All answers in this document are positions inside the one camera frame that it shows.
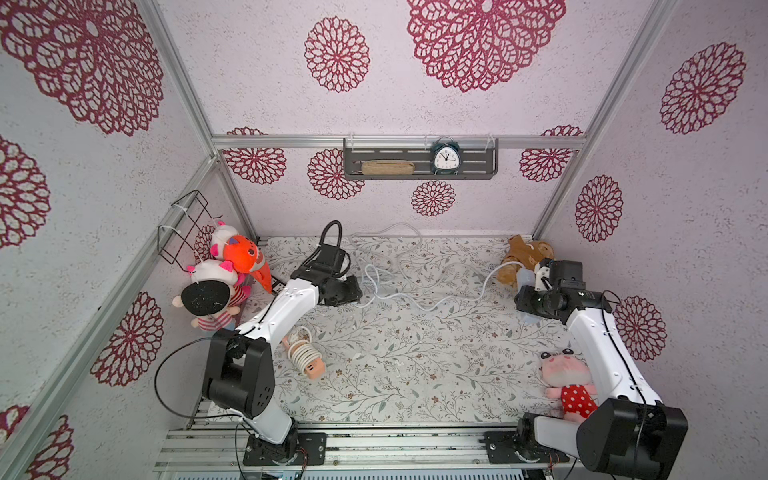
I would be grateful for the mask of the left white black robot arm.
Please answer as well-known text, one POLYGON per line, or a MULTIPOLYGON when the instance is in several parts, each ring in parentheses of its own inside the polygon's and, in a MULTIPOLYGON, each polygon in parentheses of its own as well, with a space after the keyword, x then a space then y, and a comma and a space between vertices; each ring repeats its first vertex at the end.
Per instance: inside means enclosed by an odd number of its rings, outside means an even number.
POLYGON ((208 351, 203 397, 240 418, 259 440, 296 446, 295 420, 274 399, 273 352, 316 306, 337 307, 361 299, 357 278, 347 274, 349 266, 342 247, 321 244, 265 309, 235 330, 216 332, 208 351))

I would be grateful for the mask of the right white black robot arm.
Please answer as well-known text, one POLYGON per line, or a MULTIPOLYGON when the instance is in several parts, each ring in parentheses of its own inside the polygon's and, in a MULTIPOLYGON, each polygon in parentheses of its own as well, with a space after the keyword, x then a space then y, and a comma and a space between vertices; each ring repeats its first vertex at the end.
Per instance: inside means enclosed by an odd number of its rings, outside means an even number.
POLYGON ((688 431, 684 413, 664 404, 620 337, 615 303, 590 291, 576 261, 542 260, 516 273, 515 305, 528 317, 557 320, 576 341, 570 351, 541 357, 549 397, 561 417, 527 413, 513 442, 519 456, 557 453, 589 471, 631 479, 666 479, 688 431))

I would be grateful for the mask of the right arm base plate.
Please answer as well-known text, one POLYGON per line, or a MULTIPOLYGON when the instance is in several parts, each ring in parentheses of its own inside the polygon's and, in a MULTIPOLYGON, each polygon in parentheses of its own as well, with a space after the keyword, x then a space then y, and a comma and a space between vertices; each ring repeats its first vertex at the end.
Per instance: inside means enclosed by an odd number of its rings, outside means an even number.
POLYGON ((567 454, 524 439, 517 431, 486 431, 482 443, 491 464, 557 464, 571 461, 567 454))

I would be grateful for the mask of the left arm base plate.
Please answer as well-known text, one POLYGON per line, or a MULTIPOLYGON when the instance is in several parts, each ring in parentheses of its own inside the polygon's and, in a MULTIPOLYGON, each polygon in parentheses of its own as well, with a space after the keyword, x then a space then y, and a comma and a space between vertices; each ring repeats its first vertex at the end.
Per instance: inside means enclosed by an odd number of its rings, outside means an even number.
POLYGON ((325 463, 328 436, 325 433, 289 433, 281 444, 251 434, 242 464, 248 467, 320 466, 325 463))

